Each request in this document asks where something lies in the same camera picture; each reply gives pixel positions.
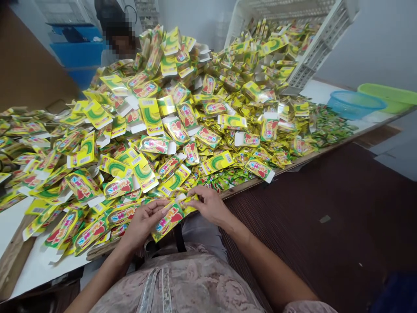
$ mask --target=person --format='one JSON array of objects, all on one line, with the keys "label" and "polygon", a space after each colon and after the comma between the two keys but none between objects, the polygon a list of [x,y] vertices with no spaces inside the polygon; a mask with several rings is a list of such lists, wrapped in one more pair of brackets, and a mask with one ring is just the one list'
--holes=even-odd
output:
[{"label": "person", "polygon": [[[188,193],[193,194],[201,200],[190,202],[199,211],[194,216],[223,228],[234,240],[275,312],[335,313],[229,211],[214,190],[197,186]],[[125,235],[66,313],[264,312],[222,254],[215,256],[198,242],[194,248],[186,243],[187,252],[146,260],[137,272],[122,278],[134,252],[167,213],[163,208],[168,203],[155,200],[137,209]]]},{"label": "person", "polygon": [[136,47],[135,34],[117,1],[94,0],[94,7],[107,43],[101,53],[101,66],[122,59],[135,59],[140,47]]}]

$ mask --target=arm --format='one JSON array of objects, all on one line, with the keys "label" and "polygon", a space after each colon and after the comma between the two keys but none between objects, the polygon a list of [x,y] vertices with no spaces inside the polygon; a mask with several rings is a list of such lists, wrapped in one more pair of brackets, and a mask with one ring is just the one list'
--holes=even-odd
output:
[{"label": "arm", "polygon": [[144,244],[151,229],[168,210],[169,201],[157,200],[138,208],[116,248],[104,261],[97,274],[80,292],[65,313],[87,313],[98,300],[125,274],[135,251]]},{"label": "arm", "polygon": [[190,205],[235,241],[274,310],[282,310],[292,301],[318,300],[301,278],[228,210],[214,190],[197,186],[189,195],[194,193],[203,202],[193,201]]}]

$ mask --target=dark hair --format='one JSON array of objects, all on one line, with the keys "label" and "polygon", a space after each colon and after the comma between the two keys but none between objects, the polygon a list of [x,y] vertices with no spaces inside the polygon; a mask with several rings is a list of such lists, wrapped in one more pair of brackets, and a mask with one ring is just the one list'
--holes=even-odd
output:
[{"label": "dark hair", "polygon": [[110,47],[119,54],[119,49],[114,42],[114,36],[125,36],[129,40],[129,45],[135,49],[136,41],[133,37],[132,27],[126,21],[126,15],[122,8],[115,1],[112,4],[105,3],[103,0],[96,0],[94,5],[97,12],[97,19],[100,21],[103,30],[103,37]]}]

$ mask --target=green plastic basin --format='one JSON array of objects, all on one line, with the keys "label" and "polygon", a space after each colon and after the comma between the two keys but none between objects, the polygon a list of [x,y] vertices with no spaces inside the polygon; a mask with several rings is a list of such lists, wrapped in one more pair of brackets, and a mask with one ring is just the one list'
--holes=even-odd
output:
[{"label": "green plastic basin", "polygon": [[382,112],[398,114],[417,105],[417,93],[412,91],[370,83],[360,85],[357,90],[385,101],[387,108]]}]

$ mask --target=brown floor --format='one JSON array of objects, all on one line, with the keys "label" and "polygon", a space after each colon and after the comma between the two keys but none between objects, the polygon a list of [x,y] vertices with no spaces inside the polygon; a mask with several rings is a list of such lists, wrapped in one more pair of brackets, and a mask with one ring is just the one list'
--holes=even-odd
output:
[{"label": "brown floor", "polygon": [[[351,143],[226,204],[323,301],[359,313],[389,272],[417,268],[416,187]],[[230,264],[266,307],[235,244],[223,240]]]}]

